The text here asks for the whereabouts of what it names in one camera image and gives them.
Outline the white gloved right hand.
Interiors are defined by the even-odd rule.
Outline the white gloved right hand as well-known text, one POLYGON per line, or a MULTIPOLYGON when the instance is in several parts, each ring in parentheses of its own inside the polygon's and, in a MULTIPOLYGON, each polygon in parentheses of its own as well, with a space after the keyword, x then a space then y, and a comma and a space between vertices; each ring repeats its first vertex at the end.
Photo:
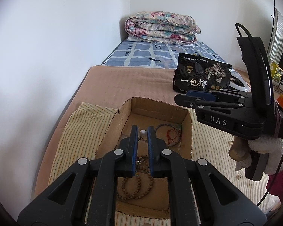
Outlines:
MULTIPOLYGON (((262 135, 255 140, 245 140, 235 137, 228 154, 236 161, 236 171, 250 167, 252 162, 251 151, 260 155, 268 154, 264 173, 268 175, 275 174, 281 157, 283 157, 283 139, 267 135, 262 135)), ((283 161, 279 171, 283 171, 283 161)))

